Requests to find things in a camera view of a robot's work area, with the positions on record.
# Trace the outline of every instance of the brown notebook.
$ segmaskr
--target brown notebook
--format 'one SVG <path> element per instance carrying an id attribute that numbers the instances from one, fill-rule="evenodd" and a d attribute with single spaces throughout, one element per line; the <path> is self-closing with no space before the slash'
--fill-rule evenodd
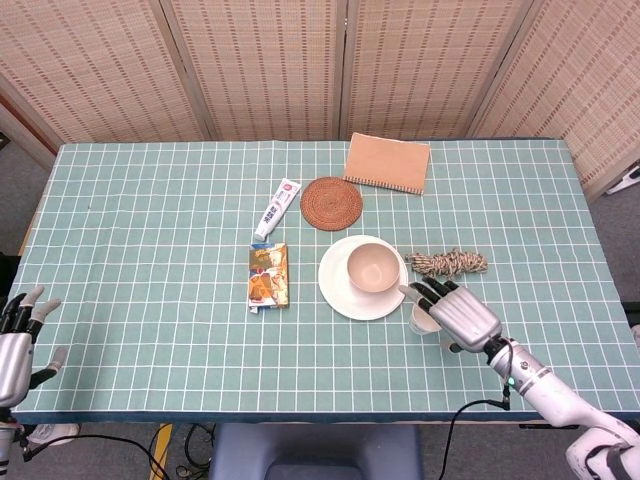
<path id="1" fill-rule="evenodd" d="M 422 195 L 429 145 L 354 133 L 344 179 Z"/>

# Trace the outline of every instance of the bamboo folding screen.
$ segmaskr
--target bamboo folding screen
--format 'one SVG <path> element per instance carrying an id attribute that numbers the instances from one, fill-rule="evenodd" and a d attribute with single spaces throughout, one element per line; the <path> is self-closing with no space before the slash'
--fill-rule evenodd
<path id="1" fill-rule="evenodd" d="M 354 131 L 562 137 L 593 197 L 639 153 L 638 9 L 634 0 L 18 0 L 0 17 L 0 106 L 51 151 Z"/>

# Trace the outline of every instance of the paper cup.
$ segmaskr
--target paper cup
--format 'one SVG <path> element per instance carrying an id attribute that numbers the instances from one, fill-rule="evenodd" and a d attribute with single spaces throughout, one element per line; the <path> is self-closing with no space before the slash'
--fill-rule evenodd
<path id="1" fill-rule="evenodd" d="M 419 306 L 413 305 L 411 310 L 411 318 L 409 318 L 409 328 L 413 333 L 418 335 L 426 335 L 427 333 L 435 333 L 442 329 L 431 315 L 422 310 Z"/>

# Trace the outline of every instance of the blue chair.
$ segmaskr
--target blue chair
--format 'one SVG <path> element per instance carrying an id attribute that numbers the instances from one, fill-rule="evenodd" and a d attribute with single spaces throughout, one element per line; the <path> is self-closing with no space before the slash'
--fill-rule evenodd
<path id="1" fill-rule="evenodd" d="M 210 480 L 422 480 L 416 425 L 240 424 L 216 429 Z"/>

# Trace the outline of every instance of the toothpaste tube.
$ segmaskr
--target toothpaste tube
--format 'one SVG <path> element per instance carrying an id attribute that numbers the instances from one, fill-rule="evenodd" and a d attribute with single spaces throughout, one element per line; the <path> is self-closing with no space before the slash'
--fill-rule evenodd
<path id="1" fill-rule="evenodd" d="M 291 205 L 293 197 L 296 196 L 299 190 L 299 183 L 292 182 L 286 178 L 282 179 L 276 194 L 271 199 L 271 203 L 262 215 L 258 228 L 256 228 L 253 234 L 256 240 L 264 242 L 267 239 L 267 235 L 276 228 L 276 225 L 284 215 L 284 212 L 287 211 L 287 208 L 289 208 L 289 205 Z"/>

